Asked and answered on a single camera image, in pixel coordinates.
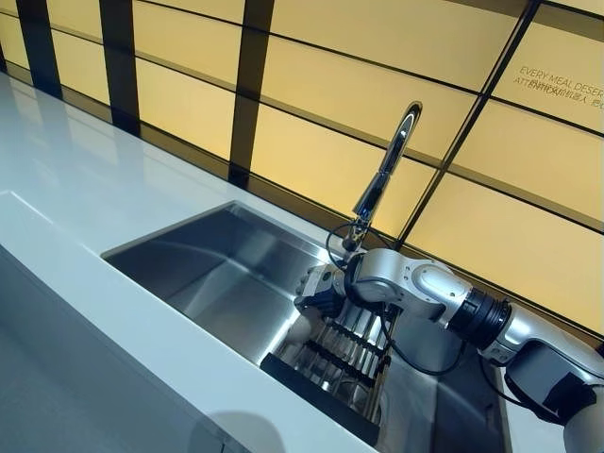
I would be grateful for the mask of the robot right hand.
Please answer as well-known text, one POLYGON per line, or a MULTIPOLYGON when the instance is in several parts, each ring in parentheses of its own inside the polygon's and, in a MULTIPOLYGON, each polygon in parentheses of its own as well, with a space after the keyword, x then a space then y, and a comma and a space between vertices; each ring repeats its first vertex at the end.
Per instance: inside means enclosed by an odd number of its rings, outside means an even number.
POLYGON ((312 266, 295 288, 294 306, 304 315, 336 319, 345 300, 344 271, 333 264, 312 266))

